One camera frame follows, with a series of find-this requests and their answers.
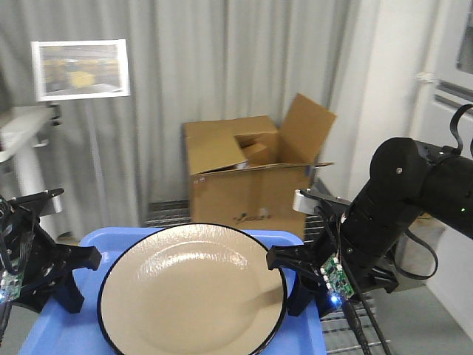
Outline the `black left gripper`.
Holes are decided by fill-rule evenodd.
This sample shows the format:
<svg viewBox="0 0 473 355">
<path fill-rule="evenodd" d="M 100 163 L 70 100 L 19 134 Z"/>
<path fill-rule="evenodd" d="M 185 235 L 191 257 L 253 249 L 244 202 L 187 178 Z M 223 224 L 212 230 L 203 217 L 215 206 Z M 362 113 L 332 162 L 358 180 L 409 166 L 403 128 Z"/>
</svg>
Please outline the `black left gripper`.
<svg viewBox="0 0 473 355">
<path fill-rule="evenodd" d="M 15 304 L 39 313 L 53 298 L 64 310 L 77 314 L 84 296 L 72 271 L 97 271 L 100 264 L 101 253 L 94 246 L 57 243 L 34 212 L 1 202 L 1 273 L 24 274 L 20 297 L 1 303 L 2 313 L 10 312 Z"/>
</svg>

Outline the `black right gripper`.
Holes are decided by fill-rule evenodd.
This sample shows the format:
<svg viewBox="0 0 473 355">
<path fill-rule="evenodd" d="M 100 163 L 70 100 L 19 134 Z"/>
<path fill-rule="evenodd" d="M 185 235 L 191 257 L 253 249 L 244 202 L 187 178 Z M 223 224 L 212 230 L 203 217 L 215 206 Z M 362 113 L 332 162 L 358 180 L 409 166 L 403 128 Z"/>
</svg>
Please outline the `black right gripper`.
<svg viewBox="0 0 473 355">
<path fill-rule="evenodd" d="M 398 280 L 392 271 L 373 265 L 362 268 L 358 261 L 370 261 L 341 237 L 341 217 L 346 208 L 320 201 L 314 212 L 324 229 L 318 239 L 304 245 L 272 246 L 266 254 L 270 270 L 287 268 L 299 276 L 287 299 L 287 313 L 298 317 L 313 300 L 320 317 L 342 308 L 349 300 L 361 302 L 364 292 L 385 289 L 392 292 Z"/>
</svg>

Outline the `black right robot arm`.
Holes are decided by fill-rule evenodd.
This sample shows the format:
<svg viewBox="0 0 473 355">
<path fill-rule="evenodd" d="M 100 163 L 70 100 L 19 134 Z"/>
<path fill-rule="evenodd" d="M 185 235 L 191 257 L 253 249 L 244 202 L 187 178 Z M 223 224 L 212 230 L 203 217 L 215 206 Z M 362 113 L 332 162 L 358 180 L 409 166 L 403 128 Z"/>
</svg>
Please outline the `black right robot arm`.
<svg viewBox="0 0 473 355">
<path fill-rule="evenodd" d="M 472 160 L 460 149 L 411 138 L 391 138 L 375 151 L 370 179 L 352 203 L 303 190 L 304 202 L 325 223 L 321 236 L 299 246 L 273 246 L 268 268 L 289 268 L 296 281 L 287 311 L 298 316 L 314 302 L 323 317 L 335 309 L 321 267 L 335 253 L 362 292 L 398 287 L 395 275 L 380 261 L 426 212 L 458 232 L 472 236 Z"/>
</svg>

